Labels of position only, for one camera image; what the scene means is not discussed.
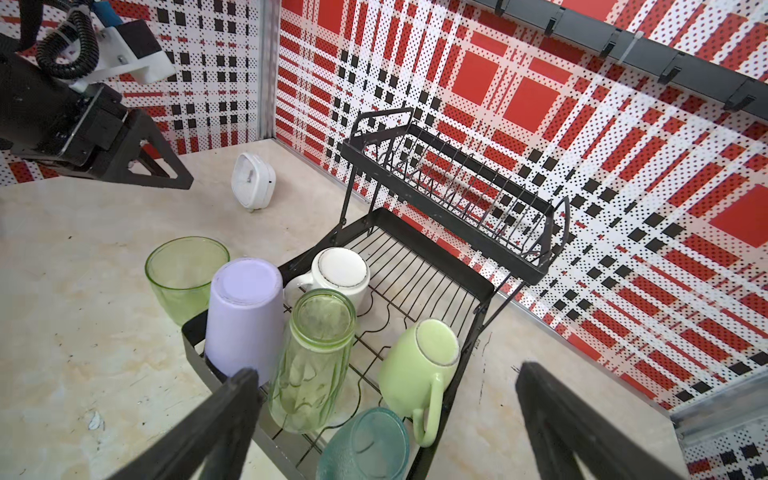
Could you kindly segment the lilac plastic cup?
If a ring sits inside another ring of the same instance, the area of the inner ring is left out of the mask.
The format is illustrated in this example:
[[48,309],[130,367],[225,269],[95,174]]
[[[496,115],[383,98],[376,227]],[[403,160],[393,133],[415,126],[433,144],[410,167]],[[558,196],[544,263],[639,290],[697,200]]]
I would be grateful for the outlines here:
[[211,282],[206,358],[232,377],[243,368],[267,384],[278,366],[285,320],[283,280],[275,265],[238,258],[223,265]]

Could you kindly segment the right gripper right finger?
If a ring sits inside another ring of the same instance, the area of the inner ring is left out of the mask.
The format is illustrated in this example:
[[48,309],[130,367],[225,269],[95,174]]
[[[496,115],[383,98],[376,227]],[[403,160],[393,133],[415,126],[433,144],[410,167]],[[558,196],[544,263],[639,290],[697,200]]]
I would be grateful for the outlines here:
[[536,362],[521,365],[515,389],[539,475],[582,479],[678,479]]

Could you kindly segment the black wire dish rack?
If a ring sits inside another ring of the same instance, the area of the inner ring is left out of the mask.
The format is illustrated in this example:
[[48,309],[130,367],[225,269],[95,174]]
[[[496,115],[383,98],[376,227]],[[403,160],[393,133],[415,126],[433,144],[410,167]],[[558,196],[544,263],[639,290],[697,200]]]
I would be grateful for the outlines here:
[[571,204],[525,186],[434,127],[410,108],[369,111],[354,121],[340,144],[347,188],[372,196],[357,220],[341,216],[317,244],[280,268],[284,306],[303,294],[300,275],[327,247],[346,247],[370,270],[351,357],[336,411],[325,428],[291,433],[262,411],[254,441],[288,479],[314,477],[330,438],[383,399],[377,376],[397,337],[417,321],[436,318],[458,337],[459,368],[469,363],[481,333],[497,316],[499,288],[468,261],[439,244],[447,234],[501,271],[515,290],[538,283],[563,250]]

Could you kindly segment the short green glass cup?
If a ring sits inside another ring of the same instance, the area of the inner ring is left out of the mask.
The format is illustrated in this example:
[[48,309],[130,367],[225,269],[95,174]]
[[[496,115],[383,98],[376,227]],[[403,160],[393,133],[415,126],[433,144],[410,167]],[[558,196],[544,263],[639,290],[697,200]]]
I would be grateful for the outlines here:
[[144,271],[166,314],[182,326],[208,309],[212,279],[229,261],[230,253],[219,241],[185,236],[158,246]]

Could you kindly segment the teal plastic cup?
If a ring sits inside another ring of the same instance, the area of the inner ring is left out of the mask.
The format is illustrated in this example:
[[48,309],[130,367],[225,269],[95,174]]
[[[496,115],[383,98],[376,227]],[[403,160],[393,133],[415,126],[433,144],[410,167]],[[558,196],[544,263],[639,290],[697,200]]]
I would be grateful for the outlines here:
[[403,479],[410,440],[389,409],[366,410],[347,422],[326,445],[316,479]]

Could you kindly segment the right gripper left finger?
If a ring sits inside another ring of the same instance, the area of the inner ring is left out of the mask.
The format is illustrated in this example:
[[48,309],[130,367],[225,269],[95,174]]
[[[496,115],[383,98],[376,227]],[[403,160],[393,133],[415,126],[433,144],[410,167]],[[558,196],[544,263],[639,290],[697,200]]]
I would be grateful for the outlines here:
[[238,479],[263,405],[256,370],[243,368],[114,479]]

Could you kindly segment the tall green glass cup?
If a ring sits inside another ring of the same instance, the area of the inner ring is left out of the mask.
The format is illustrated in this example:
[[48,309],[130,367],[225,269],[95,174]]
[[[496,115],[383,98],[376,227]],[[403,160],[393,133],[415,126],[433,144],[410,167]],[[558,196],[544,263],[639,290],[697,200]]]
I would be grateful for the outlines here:
[[306,292],[292,307],[268,397],[279,428],[306,434],[326,425],[342,390],[356,328],[354,305],[335,290]]

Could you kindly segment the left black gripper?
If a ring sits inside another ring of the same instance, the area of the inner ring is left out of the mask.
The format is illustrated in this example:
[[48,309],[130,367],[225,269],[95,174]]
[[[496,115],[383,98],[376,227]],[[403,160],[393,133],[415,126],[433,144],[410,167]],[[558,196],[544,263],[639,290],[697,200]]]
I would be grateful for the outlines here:
[[79,93],[3,53],[1,149],[66,176],[189,190],[192,174],[153,119],[141,109],[128,113],[121,100],[103,83]]

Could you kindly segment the red and white mug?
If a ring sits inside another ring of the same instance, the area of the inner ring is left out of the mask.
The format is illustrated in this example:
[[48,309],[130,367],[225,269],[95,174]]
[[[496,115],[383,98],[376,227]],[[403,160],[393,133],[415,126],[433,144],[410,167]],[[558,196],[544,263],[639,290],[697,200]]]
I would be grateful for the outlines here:
[[310,270],[290,280],[285,288],[288,304],[294,305],[303,292],[331,289],[345,295],[361,315],[361,306],[370,282],[370,270],[355,251],[329,247],[312,260]]

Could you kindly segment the cream mug green handle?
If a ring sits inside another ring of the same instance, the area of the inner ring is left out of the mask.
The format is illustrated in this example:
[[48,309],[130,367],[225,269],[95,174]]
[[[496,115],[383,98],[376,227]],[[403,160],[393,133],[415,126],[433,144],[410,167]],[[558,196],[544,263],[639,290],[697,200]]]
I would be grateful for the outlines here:
[[444,393],[460,359],[458,337],[438,319],[407,329],[383,361],[378,384],[384,402],[412,420],[416,443],[428,448],[437,439]]

